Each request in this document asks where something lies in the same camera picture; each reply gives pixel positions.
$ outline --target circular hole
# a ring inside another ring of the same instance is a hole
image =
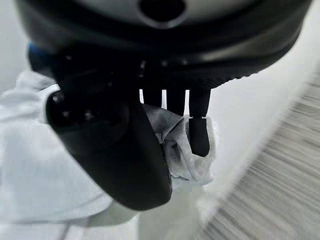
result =
[[[139,6],[146,17],[160,23],[177,19],[186,9],[183,0],[141,0]]]

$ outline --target white wall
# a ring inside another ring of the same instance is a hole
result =
[[[301,35],[281,60],[250,77],[212,90],[209,115],[221,131],[218,159],[212,165],[217,195],[229,190],[259,145],[273,130],[320,60],[320,0],[314,0]]]
[[[27,43],[14,1],[0,0],[0,93],[14,87],[17,75],[27,66]]]

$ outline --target gray cloth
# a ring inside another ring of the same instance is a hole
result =
[[[179,116],[166,109],[144,105],[156,137],[162,144],[169,166],[173,190],[182,185],[205,185],[213,179],[210,166],[216,157],[216,139],[211,119],[207,118],[210,151],[206,157],[195,155],[189,143],[189,117]]]

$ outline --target white cloth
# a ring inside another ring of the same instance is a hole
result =
[[[46,124],[47,96],[58,89],[52,79],[27,70],[16,88],[0,98],[0,222],[79,219],[105,210],[112,202]],[[209,183],[216,146],[211,146],[207,157],[193,155],[182,117],[161,108],[145,109],[164,145],[173,188]],[[172,152],[173,144],[179,146],[178,153]],[[175,154],[182,157],[174,159]]]

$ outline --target robotic hand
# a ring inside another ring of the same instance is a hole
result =
[[[296,42],[312,0],[17,0],[34,71],[54,78],[47,120],[111,197],[134,210],[169,201],[161,146],[139,101],[183,115],[205,156],[210,91],[270,66]]]

